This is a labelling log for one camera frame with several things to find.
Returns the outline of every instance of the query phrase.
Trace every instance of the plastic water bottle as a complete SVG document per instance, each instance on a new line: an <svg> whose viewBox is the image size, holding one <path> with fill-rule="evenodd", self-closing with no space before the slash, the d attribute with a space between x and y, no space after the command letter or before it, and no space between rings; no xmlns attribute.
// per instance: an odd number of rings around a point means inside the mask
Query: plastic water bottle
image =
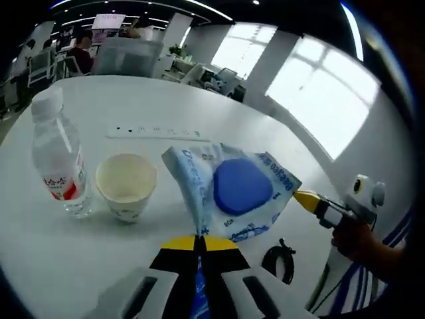
<svg viewBox="0 0 425 319"><path fill-rule="evenodd" d="M52 196L72 216L90 213L91 187L78 131L64 116L62 89L51 86L33 98L33 161Z"/></svg>

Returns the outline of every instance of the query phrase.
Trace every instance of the paper cup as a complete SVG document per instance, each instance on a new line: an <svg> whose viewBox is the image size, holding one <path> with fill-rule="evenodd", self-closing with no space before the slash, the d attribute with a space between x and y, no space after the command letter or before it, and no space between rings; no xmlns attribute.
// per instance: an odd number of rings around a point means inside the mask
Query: paper cup
<svg viewBox="0 0 425 319"><path fill-rule="evenodd" d="M96 171L96 185L112 213L122 221L135 222L157 183L157 170L135 154L108 158Z"/></svg>

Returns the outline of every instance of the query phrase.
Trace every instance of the table surface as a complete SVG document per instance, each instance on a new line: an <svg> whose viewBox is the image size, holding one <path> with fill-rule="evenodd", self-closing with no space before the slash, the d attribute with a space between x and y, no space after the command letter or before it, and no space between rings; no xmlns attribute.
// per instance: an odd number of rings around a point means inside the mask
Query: table surface
<svg viewBox="0 0 425 319"><path fill-rule="evenodd" d="M37 318L80 318L98 296L138 266L148 267L169 238L194 233L181 192L161 161L170 146L200 142L109 139L109 125L149 124L200 130L213 142L249 152L270 152L302 182L337 196L307 148L283 124L219 94L148 78L87 76L63 87L64 113L78 126L90 177L111 155L131 152L159 167L157 188L138 223L116 221L94 187L93 214L74 220L53 200L33 167L33 125L28 108L0 147L0 263L25 306ZM291 289L306 303L331 247L330 231L291 199L266 233L238 243L252 266L284 237L296 250Z"/></svg>

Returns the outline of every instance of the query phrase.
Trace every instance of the power strip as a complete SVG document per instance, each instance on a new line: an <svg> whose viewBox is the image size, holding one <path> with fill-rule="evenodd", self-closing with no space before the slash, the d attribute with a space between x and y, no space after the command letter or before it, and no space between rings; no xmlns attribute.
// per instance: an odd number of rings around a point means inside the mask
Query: power strip
<svg viewBox="0 0 425 319"><path fill-rule="evenodd" d="M109 138L167 138L171 140L210 141L199 131L144 125L110 126L106 136Z"/></svg>

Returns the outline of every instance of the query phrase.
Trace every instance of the window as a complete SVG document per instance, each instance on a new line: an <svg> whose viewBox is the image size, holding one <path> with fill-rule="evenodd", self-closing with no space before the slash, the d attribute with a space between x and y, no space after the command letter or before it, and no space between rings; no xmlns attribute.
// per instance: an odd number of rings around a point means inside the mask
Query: window
<svg viewBox="0 0 425 319"><path fill-rule="evenodd" d="M276 29L254 23L235 24L218 48L212 64L219 68L229 68L246 80Z"/></svg>
<svg viewBox="0 0 425 319"><path fill-rule="evenodd" d="M363 125L379 85L354 59L304 37L266 95L286 108L334 160Z"/></svg>

